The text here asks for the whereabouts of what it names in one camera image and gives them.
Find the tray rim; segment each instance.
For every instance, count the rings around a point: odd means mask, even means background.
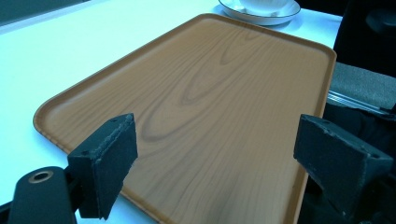
[[[332,71],[334,69],[335,66],[335,59],[336,59],[336,53],[335,51],[333,51],[332,49],[330,49],[329,47],[311,41],[311,40],[307,40],[307,39],[303,39],[300,38],[298,36],[293,36],[293,35],[288,35],[288,34],[284,34],[284,33],[280,33],[278,31],[274,31],[274,30],[270,30],[268,28],[259,26],[259,25],[255,25],[255,24],[251,24],[251,23],[247,23],[244,21],[239,21],[233,18],[229,18],[229,17],[225,17],[225,16],[221,16],[218,14],[213,14],[213,13],[206,13],[206,14],[201,14],[198,15],[192,19],[190,19],[189,21],[186,21],[182,24],[180,24],[178,27],[168,31],[167,33],[160,35],[159,37],[149,41],[147,44],[141,46],[140,48],[137,48],[136,50],[128,53],[127,55],[121,57],[120,59],[116,60],[114,63],[111,63],[107,66],[105,66],[104,68],[100,69],[99,71],[89,75],[88,77],[83,78],[81,81],[79,81],[78,83],[72,85],[71,87],[65,89],[64,91],[59,92],[58,94],[50,97],[47,101],[45,101],[35,112],[34,117],[33,117],[33,124],[35,129],[41,134],[43,135],[45,138],[47,138],[48,140],[51,141],[52,144],[54,144],[55,146],[57,146],[59,149],[61,149],[62,151],[66,152],[66,153],[70,153],[70,151],[72,149],[67,148],[66,146],[63,146],[60,142],[58,142],[57,139],[53,138],[50,136],[50,133],[48,133],[44,128],[42,128],[40,126],[40,121],[43,119],[43,115],[45,115],[46,113],[48,113],[48,111],[51,110],[51,108],[54,105],[57,105],[57,102],[62,101],[63,99],[67,99],[70,96],[76,95],[76,89],[80,89],[83,90],[84,86],[91,86],[91,83],[95,83],[97,80],[101,80],[104,77],[107,76],[111,76],[111,73],[109,73],[109,71],[111,71],[114,67],[116,67],[116,65],[118,64],[124,64],[127,61],[133,61],[135,59],[138,59],[139,56],[141,54],[144,54],[145,52],[148,52],[150,49],[155,48],[155,46],[160,45],[164,40],[169,39],[170,37],[172,37],[175,33],[178,33],[180,31],[183,31],[184,28],[187,26],[192,26],[197,22],[200,22],[202,20],[215,20],[215,21],[223,21],[223,22],[228,22],[230,24],[239,26],[239,27],[243,27],[243,28],[247,28],[256,32],[260,32],[262,34],[266,34],[266,35],[272,35],[278,38],[282,38],[284,40],[288,40],[290,42],[293,43],[299,43],[299,44],[304,44],[305,46],[309,47],[309,48],[313,48],[313,49],[317,49],[320,50],[321,52],[325,53],[326,55],[328,55],[329,57],[329,63],[328,63],[328,67],[326,68],[326,76],[328,78],[325,78],[325,82],[322,83],[322,91],[320,92],[320,95],[318,96],[319,100],[322,100],[321,104],[317,103],[316,106],[316,110],[314,113],[315,114],[319,114],[320,116],[323,115],[323,111],[324,111],[324,107],[326,104],[326,98],[327,98],[327,94],[328,91],[330,89],[330,83],[332,80]],[[285,210],[286,213],[288,214],[290,212],[292,212],[293,215],[293,223],[297,223],[298,220],[298,216],[300,214],[300,210],[301,210],[301,205],[302,205],[302,201],[303,201],[303,197],[304,197],[304,190],[305,190],[305,185],[306,185],[306,180],[308,178],[308,174],[305,171],[305,169],[303,168],[303,166],[299,165],[298,166],[298,171],[296,173],[297,175],[294,178],[297,178],[299,175],[302,175],[303,178],[301,178],[301,182],[302,185],[300,186],[300,190],[299,190],[299,195],[298,195],[298,200],[297,200],[297,206],[295,207],[294,211],[289,211],[291,206],[288,205],[288,208]],[[121,194],[127,198],[130,202],[132,202],[134,205],[136,205],[141,211],[143,211],[144,213],[146,213],[147,215],[149,215],[151,218],[153,218],[155,221],[159,222],[159,223],[174,223],[170,217],[162,214],[160,211],[158,211],[157,209],[154,208],[155,210],[155,215],[153,212],[150,212],[150,210],[147,209],[147,207],[143,206],[141,202],[139,202],[139,200],[134,199],[133,197],[131,197],[131,194],[134,195],[134,197],[136,198],[140,198],[139,196],[137,196],[135,193],[133,193],[130,189],[127,188],[123,188],[121,191]]]

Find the white cup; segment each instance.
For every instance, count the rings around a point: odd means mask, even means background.
[[[247,13],[256,16],[269,16],[278,12],[292,0],[239,0]]]

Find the brown tray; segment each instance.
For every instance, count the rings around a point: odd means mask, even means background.
[[[293,223],[300,114],[321,116],[335,53],[218,15],[188,21],[44,103],[35,128],[70,152],[133,112],[123,194],[165,223]]]

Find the wood grain pattern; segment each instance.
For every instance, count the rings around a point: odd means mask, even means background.
[[[35,127],[70,152],[133,112],[124,195],[164,223],[293,223],[306,175],[300,114],[321,116],[332,50],[199,16],[43,104]]]

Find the white table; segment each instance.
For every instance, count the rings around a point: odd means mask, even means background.
[[[0,204],[12,200],[23,175],[67,166],[65,153],[33,127],[45,101],[202,13],[224,15],[217,0],[91,0],[0,27]],[[331,48],[340,22],[302,9],[271,28]],[[77,217],[78,223],[104,222]],[[153,221],[119,197],[106,223]]]

